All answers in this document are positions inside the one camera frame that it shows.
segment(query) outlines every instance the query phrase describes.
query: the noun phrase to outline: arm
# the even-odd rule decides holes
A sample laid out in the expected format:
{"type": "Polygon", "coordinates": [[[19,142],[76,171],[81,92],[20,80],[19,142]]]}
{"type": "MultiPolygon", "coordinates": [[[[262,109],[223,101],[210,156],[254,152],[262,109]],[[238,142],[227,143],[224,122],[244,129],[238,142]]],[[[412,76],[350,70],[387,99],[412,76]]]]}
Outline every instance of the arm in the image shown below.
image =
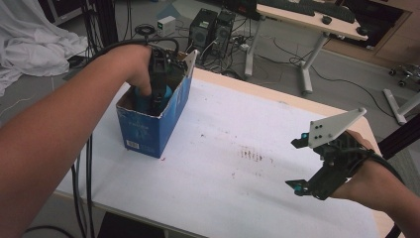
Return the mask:
{"type": "Polygon", "coordinates": [[[1,237],[21,237],[125,81],[152,93],[150,54],[114,49],[0,129],[1,237]]]}
{"type": "MultiPolygon", "coordinates": [[[[365,147],[372,148],[359,134],[352,135],[365,147]]],[[[352,179],[333,193],[333,197],[349,199],[385,212],[406,237],[418,237],[420,234],[420,197],[374,161],[365,161],[352,179]]]]}

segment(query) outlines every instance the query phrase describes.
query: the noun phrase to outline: hand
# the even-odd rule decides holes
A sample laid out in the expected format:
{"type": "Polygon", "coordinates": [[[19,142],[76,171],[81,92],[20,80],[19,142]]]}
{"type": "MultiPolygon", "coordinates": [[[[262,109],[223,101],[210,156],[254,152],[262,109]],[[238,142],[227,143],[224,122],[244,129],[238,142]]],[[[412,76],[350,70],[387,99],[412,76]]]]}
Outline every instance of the hand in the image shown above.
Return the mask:
{"type": "Polygon", "coordinates": [[[149,77],[149,60],[151,47],[141,45],[126,45],[111,50],[106,55],[121,59],[121,70],[126,70],[127,82],[140,89],[140,94],[149,96],[152,94],[151,79],[149,77]]]}

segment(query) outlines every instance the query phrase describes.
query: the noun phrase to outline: white table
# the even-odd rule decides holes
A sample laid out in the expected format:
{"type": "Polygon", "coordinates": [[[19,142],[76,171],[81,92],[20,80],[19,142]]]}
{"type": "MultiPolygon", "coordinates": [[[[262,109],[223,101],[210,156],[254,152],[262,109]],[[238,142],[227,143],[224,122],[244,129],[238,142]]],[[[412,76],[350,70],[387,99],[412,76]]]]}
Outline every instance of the white table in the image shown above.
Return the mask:
{"type": "MultiPolygon", "coordinates": [[[[115,103],[127,86],[118,93],[93,135],[96,206],[198,237],[377,237],[369,209],[299,197],[284,182],[322,166],[290,145],[323,117],[311,111],[341,110],[200,69],[193,78],[160,159],[124,148],[115,103]]],[[[375,144],[365,118],[352,129],[375,144]]],[[[72,194],[70,175],[57,192],[72,194]]]]}
{"type": "Polygon", "coordinates": [[[303,80],[303,95],[310,94],[313,91],[311,79],[309,76],[309,68],[312,65],[312,62],[318,56],[318,53],[321,51],[324,44],[328,41],[330,34],[336,34],[338,36],[351,38],[354,40],[365,41],[368,39],[367,36],[361,36],[357,33],[356,28],[360,26],[357,21],[355,21],[355,23],[348,23],[333,18],[332,22],[329,25],[326,25],[321,22],[323,14],[317,12],[315,12],[315,16],[307,16],[303,14],[268,7],[261,4],[257,5],[257,11],[260,14],[262,14],[262,17],[258,22],[256,35],[253,38],[252,45],[247,50],[245,76],[253,75],[254,51],[258,44],[258,37],[260,33],[261,24],[263,24],[265,17],[271,17],[278,21],[296,25],[297,27],[307,28],[310,31],[320,32],[319,39],[316,42],[314,50],[309,56],[308,61],[300,62],[300,71],[303,80]]]}

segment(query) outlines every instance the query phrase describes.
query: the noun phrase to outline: floor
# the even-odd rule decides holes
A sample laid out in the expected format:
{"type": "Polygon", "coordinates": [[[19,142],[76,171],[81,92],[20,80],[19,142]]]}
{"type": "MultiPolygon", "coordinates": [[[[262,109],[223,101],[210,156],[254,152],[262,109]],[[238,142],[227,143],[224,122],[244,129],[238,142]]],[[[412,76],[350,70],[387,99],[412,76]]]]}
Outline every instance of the floor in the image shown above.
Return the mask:
{"type": "MultiPolygon", "coordinates": [[[[156,23],[157,14],[175,14],[176,12],[174,9],[176,9],[180,14],[177,17],[177,26],[188,28],[191,19],[187,18],[187,12],[190,12],[191,9],[182,10],[177,8],[177,4],[180,2],[182,3],[183,1],[170,0],[158,3],[152,3],[150,1],[133,2],[132,11],[136,13],[133,14],[133,27],[144,23],[154,25],[156,23]]],[[[200,5],[197,6],[218,9],[218,6],[203,4],[204,3],[200,3],[200,5]]],[[[118,31],[121,37],[124,36],[127,21],[125,2],[117,1],[116,9],[117,27],[119,28],[118,31]]],[[[235,23],[235,28],[243,23],[242,19],[244,19],[244,17],[237,16],[238,21],[235,23]]],[[[247,22],[239,27],[234,35],[248,36],[250,33],[250,26],[251,34],[253,34],[256,26],[256,22],[254,21],[251,23],[247,22]]],[[[75,32],[78,35],[85,34],[81,18],[72,19],[61,25],[61,27],[75,32]]],[[[185,37],[188,35],[188,31],[179,30],[175,34],[177,36],[185,37]]],[[[309,35],[308,38],[313,38],[314,34],[309,35]]],[[[186,38],[179,38],[178,40],[182,50],[188,47],[186,38]]],[[[294,55],[302,57],[311,50],[311,48],[296,44],[293,40],[290,41],[288,38],[274,38],[270,31],[262,31],[256,49],[253,76],[244,78],[245,53],[241,50],[233,53],[232,69],[249,83],[303,97],[298,80],[300,77],[298,68],[294,64],[289,63],[289,61],[296,57],[294,55]]],[[[218,61],[209,64],[206,67],[212,68],[215,72],[220,71],[218,61]]],[[[330,52],[321,51],[319,57],[316,58],[313,63],[313,68],[310,69],[314,92],[305,96],[305,98],[344,110],[352,110],[361,106],[365,107],[367,109],[366,117],[371,125],[373,133],[376,139],[381,141],[399,128],[395,119],[392,118],[392,116],[389,116],[391,115],[391,110],[383,96],[382,90],[384,88],[390,89],[399,105],[402,105],[406,100],[415,95],[420,87],[414,83],[409,83],[404,88],[399,87],[397,85],[399,77],[390,76],[388,75],[388,72],[389,68],[383,68],[355,59],[338,56],[330,52]],[[376,100],[377,105],[375,105],[375,102],[367,91],[376,100]],[[378,107],[389,115],[386,115],[378,109],[378,107]]],[[[27,75],[22,76],[21,79],[7,88],[5,95],[0,98],[0,126],[2,123],[5,123],[15,116],[19,111],[51,93],[60,85],[63,85],[65,81],[62,80],[62,78],[63,75],[41,78],[27,75]]],[[[410,115],[415,115],[419,112],[420,107],[417,106],[407,114],[408,119],[412,118],[410,115]]],[[[409,146],[408,149],[418,172],[420,171],[420,142],[414,143],[409,146]]],[[[34,221],[34,225],[54,224],[73,232],[73,234],[78,234],[79,231],[73,213],[71,200],[54,195],[40,212],[40,215],[34,221]]],[[[94,214],[95,227],[99,230],[104,212],[95,209],[94,214]]],[[[53,236],[52,233],[42,232],[44,231],[34,231],[25,235],[25,237],[53,236]]],[[[171,232],[169,237],[186,236],[171,232]]]]}

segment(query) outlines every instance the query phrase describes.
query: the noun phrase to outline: table leg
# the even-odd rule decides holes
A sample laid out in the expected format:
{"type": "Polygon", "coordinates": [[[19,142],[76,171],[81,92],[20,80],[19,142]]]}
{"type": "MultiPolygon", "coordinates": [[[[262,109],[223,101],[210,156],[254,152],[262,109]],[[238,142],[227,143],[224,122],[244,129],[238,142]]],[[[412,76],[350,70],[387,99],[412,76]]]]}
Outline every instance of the table leg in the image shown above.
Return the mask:
{"type": "Polygon", "coordinates": [[[391,107],[398,124],[401,126],[407,122],[404,115],[420,103],[420,92],[414,95],[401,107],[398,106],[398,103],[395,101],[395,98],[389,89],[384,89],[383,94],[385,94],[386,100],[388,100],[389,106],[391,107]]]}
{"type": "Polygon", "coordinates": [[[253,64],[254,64],[254,50],[257,45],[257,41],[259,39],[260,34],[260,25],[261,22],[265,21],[265,16],[261,16],[260,20],[257,24],[257,31],[253,38],[253,43],[251,44],[251,47],[247,50],[247,57],[245,60],[245,77],[252,76],[253,75],[253,64]]]}
{"type": "Polygon", "coordinates": [[[300,62],[300,70],[302,72],[302,80],[303,80],[303,90],[302,90],[303,95],[312,93],[312,83],[311,83],[311,78],[309,76],[309,67],[312,65],[312,62],[318,56],[318,53],[321,51],[324,44],[328,41],[329,36],[330,36],[329,33],[322,33],[308,61],[300,62]]]}

